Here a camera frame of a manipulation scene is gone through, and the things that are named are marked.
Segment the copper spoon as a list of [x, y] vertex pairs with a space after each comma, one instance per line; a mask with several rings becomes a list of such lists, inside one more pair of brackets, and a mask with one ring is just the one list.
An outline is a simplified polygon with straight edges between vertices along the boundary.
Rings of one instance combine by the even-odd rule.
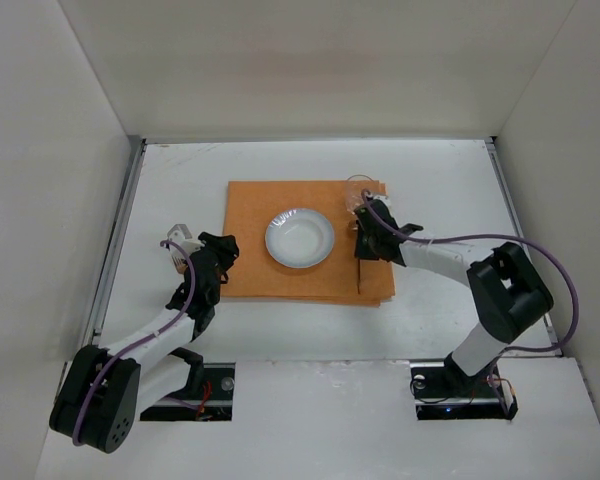
[[362, 293], [362, 267], [361, 267], [361, 257], [360, 254], [363, 252], [364, 247], [364, 232], [360, 228], [360, 224], [357, 220], [351, 220], [348, 224], [349, 234], [355, 237], [355, 246], [354, 246], [354, 258], [357, 262], [357, 293]]

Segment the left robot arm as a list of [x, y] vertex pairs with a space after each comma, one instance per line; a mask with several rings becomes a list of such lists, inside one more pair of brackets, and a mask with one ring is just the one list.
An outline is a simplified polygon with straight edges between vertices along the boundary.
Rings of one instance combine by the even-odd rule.
[[138, 420], [228, 421], [235, 367], [211, 364], [189, 349], [209, 326], [239, 256], [232, 235], [172, 230], [162, 246], [183, 277], [169, 302], [146, 326], [74, 356], [55, 399], [51, 430], [110, 454]]

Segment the clear plastic cup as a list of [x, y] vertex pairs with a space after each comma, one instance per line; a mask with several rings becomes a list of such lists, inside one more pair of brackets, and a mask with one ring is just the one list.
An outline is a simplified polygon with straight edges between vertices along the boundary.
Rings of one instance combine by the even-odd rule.
[[353, 214], [355, 210], [364, 204], [363, 191], [370, 190], [374, 180], [367, 175], [352, 175], [345, 182], [345, 206]]

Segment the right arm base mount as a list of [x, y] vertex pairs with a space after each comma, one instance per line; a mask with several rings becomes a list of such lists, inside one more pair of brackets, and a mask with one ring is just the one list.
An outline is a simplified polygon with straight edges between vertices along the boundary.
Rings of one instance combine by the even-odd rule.
[[418, 420], [512, 421], [519, 411], [511, 382], [496, 366], [466, 377], [456, 376], [443, 362], [417, 362], [410, 365], [410, 375]]

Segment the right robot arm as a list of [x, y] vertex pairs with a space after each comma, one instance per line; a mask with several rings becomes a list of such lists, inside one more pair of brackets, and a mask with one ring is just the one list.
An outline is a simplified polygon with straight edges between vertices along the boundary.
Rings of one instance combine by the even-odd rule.
[[426, 270], [470, 290], [478, 323], [443, 360], [441, 377], [449, 389], [458, 391], [486, 376], [497, 357], [554, 306], [546, 284], [516, 243], [488, 250], [461, 241], [426, 240], [417, 235], [419, 225], [399, 227], [387, 199], [369, 191], [362, 193], [354, 215], [358, 259]]

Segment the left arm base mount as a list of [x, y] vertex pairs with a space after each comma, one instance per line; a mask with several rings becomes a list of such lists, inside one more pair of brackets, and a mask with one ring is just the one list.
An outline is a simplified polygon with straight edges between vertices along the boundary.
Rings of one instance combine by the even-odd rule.
[[235, 363], [206, 363], [178, 348], [140, 384], [136, 419], [144, 422], [232, 420]]

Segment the white ceramic plate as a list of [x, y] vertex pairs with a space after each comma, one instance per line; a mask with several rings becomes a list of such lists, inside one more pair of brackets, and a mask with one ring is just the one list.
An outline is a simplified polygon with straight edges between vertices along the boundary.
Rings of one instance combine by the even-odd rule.
[[280, 265], [307, 269], [331, 254], [335, 232], [323, 214], [312, 209], [293, 208], [270, 221], [264, 241], [269, 255]]

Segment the orange cloth placemat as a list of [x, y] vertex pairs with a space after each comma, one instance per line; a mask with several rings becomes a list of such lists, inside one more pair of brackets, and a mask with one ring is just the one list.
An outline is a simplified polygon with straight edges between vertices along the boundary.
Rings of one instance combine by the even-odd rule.
[[[377, 306], [395, 294], [392, 265], [361, 261], [362, 293], [357, 293], [355, 237], [348, 224], [344, 180], [231, 181], [228, 183], [224, 233], [234, 235], [239, 258], [223, 287], [224, 297], [318, 300], [343, 305]], [[332, 224], [335, 245], [318, 265], [292, 269], [268, 253], [264, 236], [270, 221], [293, 208], [323, 214]]]

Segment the copper fork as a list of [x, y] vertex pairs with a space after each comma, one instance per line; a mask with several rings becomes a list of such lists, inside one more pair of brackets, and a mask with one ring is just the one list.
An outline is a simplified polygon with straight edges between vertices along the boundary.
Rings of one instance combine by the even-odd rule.
[[174, 267], [175, 267], [176, 271], [179, 274], [183, 275], [187, 271], [188, 264], [187, 264], [187, 261], [184, 258], [173, 257], [172, 261], [173, 261], [173, 264], [174, 264]]

